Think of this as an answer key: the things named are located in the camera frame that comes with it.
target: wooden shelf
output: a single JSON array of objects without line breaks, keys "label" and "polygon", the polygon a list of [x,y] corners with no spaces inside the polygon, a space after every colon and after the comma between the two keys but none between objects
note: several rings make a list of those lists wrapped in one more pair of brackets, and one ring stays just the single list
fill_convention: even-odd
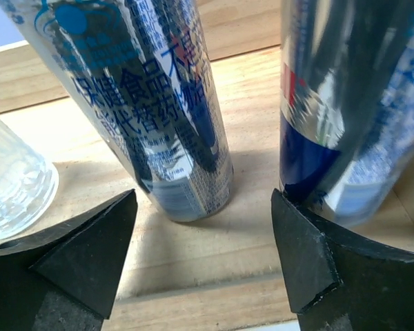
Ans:
[{"label": "wooden shelf", "polygon": [[[105,330],[232,330],[294,318],[270,217],[279,173],[279,50],[216,61],[213,73],[235,163],[233,199],[219,214],[182,225],[161,216],[137,191],[137,224]],[[51,207],[21,235],[136,188],[72,100],[0,117],[51,158],[61,178]],[[414,173],[414,164],[407,171]],[[411,185],[400,181],[397,187],[376,217],[355,231],[414,251]]]}]

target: wooden surface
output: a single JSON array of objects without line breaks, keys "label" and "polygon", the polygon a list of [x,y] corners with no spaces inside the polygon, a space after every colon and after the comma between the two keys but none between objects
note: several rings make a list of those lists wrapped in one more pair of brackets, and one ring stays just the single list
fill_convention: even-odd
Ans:
[{"label": "wooden surface", "polygon": [[[137,224],[107,330],[233,330],[292,318],[270,220],[279,172],[279,50],[217,61],[213,73],[235,164],[233,200],[209,219],[181,225],[137,192]],[[0,117],[60,172],[53,204],[24,234],[135,187],[70,99]],[[414,213],[402,198],[413,184],[399,187],[355,230],[414,251]]]},{"label": "wooden surface", "polygon": [[[278,45],[280,0],[197,0],[210,59]],[[66,97],[26,42],[0,48],[0,112]]]}]

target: blue can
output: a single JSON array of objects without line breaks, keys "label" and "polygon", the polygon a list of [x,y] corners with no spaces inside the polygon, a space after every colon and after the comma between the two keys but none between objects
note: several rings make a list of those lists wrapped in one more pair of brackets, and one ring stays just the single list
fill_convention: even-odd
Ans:
[{"label": "blue can", "polygon": [[193,0],[0,6],[168,218],[227,203],[233,167]]},{"label": "blue can", "polygon": [[414,155],[414,1],[283,5],[280,185],[363,223]]}]

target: can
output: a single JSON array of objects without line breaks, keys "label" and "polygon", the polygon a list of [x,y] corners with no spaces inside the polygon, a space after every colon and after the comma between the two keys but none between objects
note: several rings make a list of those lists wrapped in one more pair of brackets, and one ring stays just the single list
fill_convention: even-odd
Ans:
[{"label": "can", "polygon": [[233,166],[193,0],[0,6],[169,219],[226,204]]},{"label": "can", "polygon": [[285,0],[280,186],[344,226],[414,155],[414,1]]}]

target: transparent cup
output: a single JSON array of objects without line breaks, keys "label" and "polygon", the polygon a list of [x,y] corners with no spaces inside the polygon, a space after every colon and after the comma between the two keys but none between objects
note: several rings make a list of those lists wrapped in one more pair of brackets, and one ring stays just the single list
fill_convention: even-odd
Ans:
[{"label": "transparent cup", "polygon": [[54,165],[0,121],[0,239],[32,225],[52,203],[58,184]]}]

